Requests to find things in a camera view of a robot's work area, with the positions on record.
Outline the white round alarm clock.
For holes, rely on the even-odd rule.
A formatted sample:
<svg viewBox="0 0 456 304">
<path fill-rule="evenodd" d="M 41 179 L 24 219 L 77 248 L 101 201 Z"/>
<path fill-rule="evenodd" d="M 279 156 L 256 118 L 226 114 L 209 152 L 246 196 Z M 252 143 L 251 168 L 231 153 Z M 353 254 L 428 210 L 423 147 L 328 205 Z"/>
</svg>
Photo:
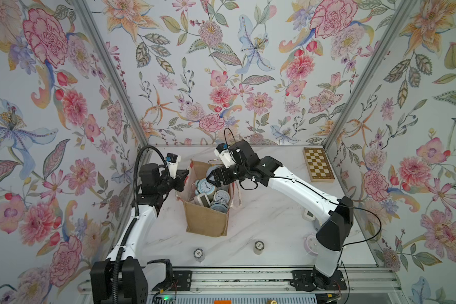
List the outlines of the white round alarm clock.
<svg viewBox="0 0 456 304">
<path fill-rule="evenodd" d="M 223 205 L 229 205 L 230 200 L 231 200 L 231 196 L 225 190 L 218 190 L 214 194 L 214 203 L 219 203 L 219 204 L 223 204 Z"/>
</svg>

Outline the light blue twin bell clock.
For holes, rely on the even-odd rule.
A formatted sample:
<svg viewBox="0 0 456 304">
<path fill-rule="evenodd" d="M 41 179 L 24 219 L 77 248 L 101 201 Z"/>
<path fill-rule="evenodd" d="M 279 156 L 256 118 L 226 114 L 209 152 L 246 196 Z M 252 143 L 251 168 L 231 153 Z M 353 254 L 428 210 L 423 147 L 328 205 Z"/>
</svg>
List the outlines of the light blue twin bell clock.
<svg viewBox="0 0 456 304">
<path fill-rule="evenodd" d="M 216 186 L 209 183 L 206 179 L 200 179 L 195 182 L 195 195 L 205 194 L 209 198 L 213 198 L 216 191 Z"/>
</svg>

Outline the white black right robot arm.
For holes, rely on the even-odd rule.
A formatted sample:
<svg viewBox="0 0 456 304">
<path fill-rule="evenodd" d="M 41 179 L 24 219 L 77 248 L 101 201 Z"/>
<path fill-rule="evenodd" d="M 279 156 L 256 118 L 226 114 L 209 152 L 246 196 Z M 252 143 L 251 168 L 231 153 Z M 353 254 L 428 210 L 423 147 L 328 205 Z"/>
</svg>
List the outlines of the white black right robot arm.
<svg viewBox="0 0 456 304">
<path fill-rule="evenodd" d="M 312 270 L 312 280 L 328 282 L 338 272 L 339 261 L 353 227 L 353 201 L 329 195 L 296 176 L 273 157 L 259 158 L 245 140 L 232 145 L 219 144 L 214 153 L 222 166 L 209 173 L 207 181 L 216 186 L 250 180 L 276 190 L 292 199 L 322 222 L 316 233 L 319 252 Z"/>
</svg>

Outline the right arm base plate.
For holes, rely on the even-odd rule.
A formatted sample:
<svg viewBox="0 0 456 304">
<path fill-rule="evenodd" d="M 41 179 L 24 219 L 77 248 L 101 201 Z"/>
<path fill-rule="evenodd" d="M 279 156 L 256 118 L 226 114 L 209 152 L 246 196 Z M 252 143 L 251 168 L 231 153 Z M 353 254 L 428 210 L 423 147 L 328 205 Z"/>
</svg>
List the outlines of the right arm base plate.
<svg viewBox="0 0 456 304">
<path fill-rule="evenodd" d="M 296 291 L 346 291 L 348 289 L 342 271 L 336 270 L 331 277 L 326 277 L 316 269 L 292 271 L 290 285 Z"/>
</svg>

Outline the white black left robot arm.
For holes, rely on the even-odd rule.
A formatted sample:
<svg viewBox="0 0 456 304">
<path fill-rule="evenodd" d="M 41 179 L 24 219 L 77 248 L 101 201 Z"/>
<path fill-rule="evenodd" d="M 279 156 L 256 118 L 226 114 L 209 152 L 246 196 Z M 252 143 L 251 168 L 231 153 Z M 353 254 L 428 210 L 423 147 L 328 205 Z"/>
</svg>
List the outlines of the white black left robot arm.
<svg viewBox="0 0 456 304">
<path fill-rule="evenodd" d="M 143 265 L 138 256 L 171 191 L 184 189 L 189 171 L 179 169 L 180 162 L 181 156 L 163 155 L 154 146 L 138 151 L 129 221 L 108 256 L 90 272 L 93 303 L 147 303 L 152 288 L 172 282 L 168 260 Z"/>
</svg>

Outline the mint round alarm clock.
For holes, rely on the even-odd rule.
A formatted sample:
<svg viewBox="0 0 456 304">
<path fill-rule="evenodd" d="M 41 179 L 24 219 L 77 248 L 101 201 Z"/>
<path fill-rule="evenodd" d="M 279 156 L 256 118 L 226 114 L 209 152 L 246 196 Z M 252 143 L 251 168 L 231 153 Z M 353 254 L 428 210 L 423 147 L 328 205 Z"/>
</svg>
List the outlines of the mint round alarm clock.
<svg viewBox="0 0 456 304">
<path fill-rule="evenodd" d="M 225 205 L 223 203 L 214 203 L 210 207 L 210 209 L 214 210 L 214 211 L 217 211 L 217 212 L 220 212 L 220 213 L 223 213 L 223 214 L 227 214 L 228 211 L 229 211 L 229 208 L 227 207 L 227 205 Z"/>
</svg>

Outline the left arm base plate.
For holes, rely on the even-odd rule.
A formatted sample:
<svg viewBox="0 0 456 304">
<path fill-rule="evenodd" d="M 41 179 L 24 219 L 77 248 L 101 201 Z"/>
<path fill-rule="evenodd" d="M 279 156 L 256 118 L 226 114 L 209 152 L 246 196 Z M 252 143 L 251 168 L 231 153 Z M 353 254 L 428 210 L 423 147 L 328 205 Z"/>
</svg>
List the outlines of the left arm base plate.
<svg viewBox="0 0 456 304">
<path fill-rule="evenodd" d="M 191 271 L 173 271 L 168 274 L 161 270 L 151 270 L 144 272 L 151 291 L 190 291 L 192 283 Z"/>
</svg>

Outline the small white digital clock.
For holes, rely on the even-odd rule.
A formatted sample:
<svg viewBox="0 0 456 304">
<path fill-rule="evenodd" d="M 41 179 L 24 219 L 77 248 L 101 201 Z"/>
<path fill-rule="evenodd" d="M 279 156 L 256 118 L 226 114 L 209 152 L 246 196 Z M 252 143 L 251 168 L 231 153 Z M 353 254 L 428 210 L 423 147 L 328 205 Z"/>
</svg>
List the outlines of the small white digital clock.
<svg viewBox="0 0 456 304">
<path fill-rule="evenodd" d="M 304 210 L 302 217 L 309 222 L 313 222 L 315 220 L 315 216 L 307 209 Z"/>
</svg>

